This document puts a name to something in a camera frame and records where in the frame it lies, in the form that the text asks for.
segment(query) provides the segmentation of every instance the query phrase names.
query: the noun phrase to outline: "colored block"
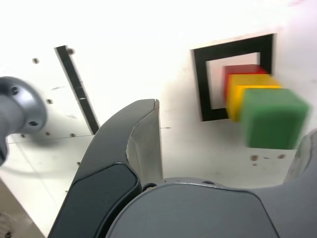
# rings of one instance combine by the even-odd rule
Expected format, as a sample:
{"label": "colored block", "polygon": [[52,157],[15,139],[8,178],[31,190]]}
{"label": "colored block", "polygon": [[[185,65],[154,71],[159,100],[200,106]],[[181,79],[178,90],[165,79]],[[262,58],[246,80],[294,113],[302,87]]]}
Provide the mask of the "colored block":
{"label": "colored block", "polygon": [[239,121],[244,91],[248,88],[280,88],[268,74],[232,74],[229,76],[227,112],[230,119]]}
{"label": "colored block", "polygon": [[230,74],[267,74],[267,72],[257,64],[229,65],[223,68],[223,72],[223,97],[225,102],[227,102]]}
{"label": "colored block", "polygon": [[289,89],[247,89],[241,110],[247,146],[293,149],[308,111],[308,104]]}

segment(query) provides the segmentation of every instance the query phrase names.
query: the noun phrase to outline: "white wall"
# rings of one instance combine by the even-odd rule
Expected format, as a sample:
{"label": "white wall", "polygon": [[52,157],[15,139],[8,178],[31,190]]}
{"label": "white wall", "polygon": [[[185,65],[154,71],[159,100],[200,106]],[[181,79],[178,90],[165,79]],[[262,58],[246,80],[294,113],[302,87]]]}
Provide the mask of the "white wall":
{"label": "white wall", "polygon": [[[75,50],[73,60],[100,124],[133,101],[160,100],[165,177],[205,178],[234,187],[282,183],[294,151],[246,148],[239,124],[200,121],[189,50],[214,40],[278,32],[276,78],[314,106],[316,1],[13,0],[2,5],[6,37],[0,40],[0,72],[21,75],[44,98],[56,101],[49,110],[58,119],[47,128],[58,131],[56,137],[12,138],[10,158],[0,168],[0,177],[43,233],[48,234],[76,162],[93,137],[53,57],[53,47],[60,45]],[[28,64],[32,58],[40,63]],[[37,74],[35,66],[42,63]],[[53,93],[57,86],[64,88]],[[316,126],[315,111],[312,115],[307,129]],[[75,126],[61,128],[58,120]],[[70,133],[81,137],[69,138]],[[281,154],[286,157],[278,159]],[[250,161],[252,155],[259,160]]]}

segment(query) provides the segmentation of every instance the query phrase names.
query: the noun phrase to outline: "screw hole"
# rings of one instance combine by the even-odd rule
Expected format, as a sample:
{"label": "screw hole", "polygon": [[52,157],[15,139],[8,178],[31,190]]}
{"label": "screw hole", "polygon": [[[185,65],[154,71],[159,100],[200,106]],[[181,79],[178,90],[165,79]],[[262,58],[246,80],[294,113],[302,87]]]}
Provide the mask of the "screw hole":
{"label": "screw hole", "polygon": [[40,61],[39,61],[39,59],[34,58],[34,59],[32,59],[32,62],[35,63],[35,64],[37,64],[37,63],[39,63]]}
{"label": "screw hole", "polygon": [[68,48],[67,53],[71,56],[75,53],[75,51],[72,48]]}
{"label": "screw hole", "polygon": [[214,183],[211,181],[203,181],[203,183],[214,185]]}
{"label": "screw hole", "polygon": [[46,99],[47,104],[53,104],[53,100],[52,99]]}
{"label": "screw hole", "polygon": [[19,90],[18,90],[17,87],[12,87],[12,88],[11,88],[11,91],[12,91],[12,94],[13,94],[13,95],[17,95],[18,92],[19,92]]}
{"label": "screw hole", "polygon": [[252,155],[252,156],[251,156],[251,160],[252,160],[252,161],[258,160],[258,156],[257,156],[257,155]]}
{"label": "screw hole", "polygon": [[11,238],[11,237],[12,237],[11,232],[7,232],[7,233],[5,233],[5,235],[4,235],[4,238]]}
{"label": "screw hole", "polygon": [[38,123],[37,123],[36,121],[30,121],[30,122],[29,122],[29,125],[31,125],[31,126],[36,126],[36,125],[38,125]]}

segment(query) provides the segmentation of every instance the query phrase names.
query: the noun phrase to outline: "black strip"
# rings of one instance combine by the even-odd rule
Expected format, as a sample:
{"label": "black strip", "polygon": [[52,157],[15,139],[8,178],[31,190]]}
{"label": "black strip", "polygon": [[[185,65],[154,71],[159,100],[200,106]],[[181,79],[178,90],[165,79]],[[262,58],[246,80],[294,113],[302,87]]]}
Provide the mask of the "black strip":
{"label": "black strip", "polygon": [[206,62],[250,53],[260,53],[260,66],[271,74],[273,38],[274,34],[270,34],[192,50],[202,121],[228,118],[226,108],[211,108],[211,92],[209,91]]}
{"label": "black strip", "polygon": [[79,102],[79,106],[84,113],[84,117],[89,125],[89,128],[93,134],[96,134],[99,130],[99,125],[86,96],[84,86],[82,85],[78,73],[75,69],[74,63],[72,62],[67,52],[67,46],[56,47],[55,51],[77,98],[77,101]]}

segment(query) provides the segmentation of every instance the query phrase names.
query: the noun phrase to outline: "white panel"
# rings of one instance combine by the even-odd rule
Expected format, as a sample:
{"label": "white panel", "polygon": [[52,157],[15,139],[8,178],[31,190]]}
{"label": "white panel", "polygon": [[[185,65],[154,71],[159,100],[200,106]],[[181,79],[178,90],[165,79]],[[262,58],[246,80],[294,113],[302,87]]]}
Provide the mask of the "white panel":
{"label": "white panel", "polygon": [[223,97],[223,67],[227,65],[259,64],[258,56],[259,53],[251,53],[206,62],[212,109],[226,107]]}
{"label": "white panel", "polygon": [[10,156],[0,167],[0,177],[21,206],[47,236],[59,211],[39,174],[16,144],[10,144]]}
{"label": "white panel", "polygon": [[[24,138],[13,135],[13,140],[24,142],[66,138],[71,133],[76,136],[91,135],[53,47],[21,50],[23,53],[12,52],[10,48],[1,49],[0,76],[12,76],[26,81],[40,93],[43,100],[51,99],[53,104],[45,102],[48,122],[40,132],[25,135]],[[32,62],[34,58],[39,60],[38,64]]]}
{"label": "white panel", "polygon": [[39,179],[60,207],[94,136],[18,143]]}

